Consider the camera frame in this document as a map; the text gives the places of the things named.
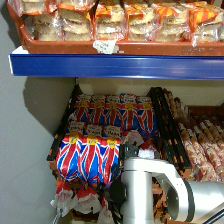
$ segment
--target price label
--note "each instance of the price label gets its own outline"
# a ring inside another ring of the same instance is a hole
[[[117,40],[95,40],[93,42],[93,47],[97,49],[99,53],[112,54],[116,41]]]

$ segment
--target food packet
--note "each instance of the food packet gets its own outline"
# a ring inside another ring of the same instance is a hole
[[[105,101],[105,125],[121,126],[121,103],[119,96],[107,95]]]
[[[89,11],[59,10],[65,41],[92,40],[92,20]]]
[[[149,41],[153,40],[157,25],[157,17],[153,8],[143,0],[125,0],[125,14],[128,25],[128,40]]]
[[[157,121],[150,97],[136,98],[138,108],[139,132],[143,139],[155,138],[158,135]]]
[[[97,224],[114,224],[111,211],[108,209],[108,201],[105,197],[102,199],[102,210],[99,213]]]
[[[57,11],[50,14],[29,16],[25,24],[28,33],[34,40],[62,41],[62,21]]]
[[[120,94],[122,128],[124,131],[138,129],[138,109],[136,95]]]
[[[89,120],[89,105],[91,96],[80,94],[74,105],[74,117],[76,121],[87,122]]]
[[[119,0],[100,0],[95,13],[95,40],[123,40],[126,32],[124,10]]]
[[[100,146],[100,156],[102,159],[100,170],[102,173],[99,172],[99,180],[104,184],[108,184],[111,181],[112,175],[116,176],[114,172],[118,166],[120,143],[120,138],[102,138]]]
[[[192,45],[200,42],[219,41],[219,29],[223,23],[223,9],[207,2],[182,4],[189,8]]]
[[[56,0],[8,0],[8,4],[18,16],[46,14],[57,9]]]
[[[93,95],[89,105],[89,123],[104,125],[105,96]]]
[[[82,134],[71,132],[65,135],[59,147],[56,163],[62,181],[57,187],[55,200],[51,201],[51,205],[57,208],[58,217],[64,217],[75,206],[73,191],[68,183],[79,176],[78,162],[82,140]]]
[[[189,39],[188,9],[178,3],[158,3],[151,5],[159,15],[161,28],[155,41],[171,42]]]
[[[57,7],[59,9],[68,9],[75,11],[88,11],[94,4],[94,0],[58,0]]]

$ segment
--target store shelf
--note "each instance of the store shelf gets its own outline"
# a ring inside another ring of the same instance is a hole
[[[224,57],[29,54],[9,55],[15,76],[224,80]]]

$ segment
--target plastic wrapper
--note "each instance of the plastic wrapper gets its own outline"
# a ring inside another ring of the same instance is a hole
[[[91,186],[98,181],[98,168],[100,169],[102,163],[100,144],[101,137],[99,136],[88,135],[83,137],[78,163],[78,176],[84,185]]]
[[[128,24],[128,40],[153,40],[156,30],[156,15],[153,8],[144,1],[125,0],[125,13]]]
[[[93,95],[89,105],[89,123],[104,125],[105,96]]]
[[[122,128],[116,127],[112,125],[104,126],[103,128],[103,137],[112,137],[112,138],[120,138],[121,139]]]
[[[159,15],[161,24],[155,41],[170,42],[189,39],[190,27],[186,7],[177,3],[158,3],[152,4],[152,7]]]
[[[95,13],[95,40],[123,40],[126,20],[119,0],[100,0]]]
[[[121,116],[124,131],[138,129],[138,109],[134,94],[121,94]]]
[[[139,132],[144,139],[156,137],[157,121],[150,97],[137,97]]]
[[[65,41],[92,40],[92,22],[88,11],[61,9],[59,12]]]
[[[156,153],[159,156],[159,153],[155,145],[153,144],[153,142],[150,140],[147,140],[141,145],[138,152],[138,156],[141,158],[146,158],[146,159],[155,159],[157,157],[155,155]]]
[[[51,205],[57,208],[59,217],[65,216],[75,206],[75,201],[72,199],[73,191],[68,183],[79,176],[78,162],[82,140],[82,134],[77,132],[65,135],[57,154],[57,169],[62,181],[57,187],[55,200],[51,201]]]
[[[46,14],[57,9],[56,0],[8,0],[8,4],[18,16]]]
[[[68,10],[79,10],[79,11],[88,11],[91,9],[95,1],[94,0],[58,0],[59,3],[57,7],[59,9],[68,9]]]
[[[108,209],[108,202],[105,197],[102,199],[102,210],[99,213],[97,224],[114,224],[111,211]]]
[[[105,125],[121,126],[121,103],[119,96],[106,96],[105,101]]]
[[[80,94],[74,105],[74,116],[76,121],[87,122],[89,119],[89,104],[91,96]]]
[[[100,146],[100,156],[102,159],[101,171],[99,172],[99,180],[104,184],[108,184],[111,181],[116,167],[118,166],[120,138],[102,138]]]
[[[83,214],[97,213],[101,210],[101,204],[98,199],[98,194],[91,187],[83,186],[75,195],[73,203],[74,209]]]
[[[219,41],[219,29],[223,23],[223,9],[207,2],[183,4],[189,8],[189,22],[192,31],[192,45],[200,42]]]

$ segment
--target biscuit packet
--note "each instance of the biscuit packet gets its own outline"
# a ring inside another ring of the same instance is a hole
[[[18,16],[52,13],[57,9],[57,0],[8,0]]]
[[[125,39],[126,20],[119,0],[100,0],[95,13],[95,40]]]
[[[92,16],[90,11],[59,9],[65,41],[92,40]]]
[[[155,41],[172,42],[189,39],[188,8],[178,3],[158,3],[151,6],[159,15],[159,24],[161,25]]]
[[[189,8],[189,23],[191,28],[192,45],[196,46],[201,42],[217,42],[222,32],[223,9],[209,5],[207,2],[194,2],[182,4]]]
[[[130,41],[154,39],[158,20],[153,8],[143,0],[125,0],[124,7],[127,19],[127,39]]]
[[[57,8],[74,11],[88,11],[94,5],[94,0],[58,0]]]

